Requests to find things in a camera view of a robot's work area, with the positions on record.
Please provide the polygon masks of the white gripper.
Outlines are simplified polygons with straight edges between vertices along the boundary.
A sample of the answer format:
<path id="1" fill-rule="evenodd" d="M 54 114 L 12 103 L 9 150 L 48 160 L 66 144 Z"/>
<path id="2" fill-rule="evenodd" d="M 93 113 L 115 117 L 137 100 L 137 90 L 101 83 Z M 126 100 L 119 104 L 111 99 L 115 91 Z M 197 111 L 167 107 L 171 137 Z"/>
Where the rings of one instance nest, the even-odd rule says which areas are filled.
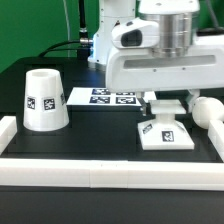
<path id="1" fill-rule="evenodd" d="M 194 46 L 187 55 L 155 58 L 149 49 L 113 48 L 107 62 L 106 87 L 111 92 L 137 92 L 143 116 L 147 91 L 189 90 L 186 98 L 191 113 L 199 89 L 224 87 L 224 47 Z"/>

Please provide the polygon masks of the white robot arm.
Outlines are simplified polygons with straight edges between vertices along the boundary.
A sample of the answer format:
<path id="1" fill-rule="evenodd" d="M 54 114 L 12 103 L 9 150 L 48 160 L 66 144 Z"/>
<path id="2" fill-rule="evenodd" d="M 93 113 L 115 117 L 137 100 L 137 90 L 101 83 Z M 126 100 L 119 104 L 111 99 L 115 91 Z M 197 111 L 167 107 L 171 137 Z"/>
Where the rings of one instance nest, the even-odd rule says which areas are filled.
<path id="1" fill-rule="evenodd" d="M 199 0 L 99 0 L 89 66 L 112 92 L 224 87 L 224 35 L 196 34 Z"/>

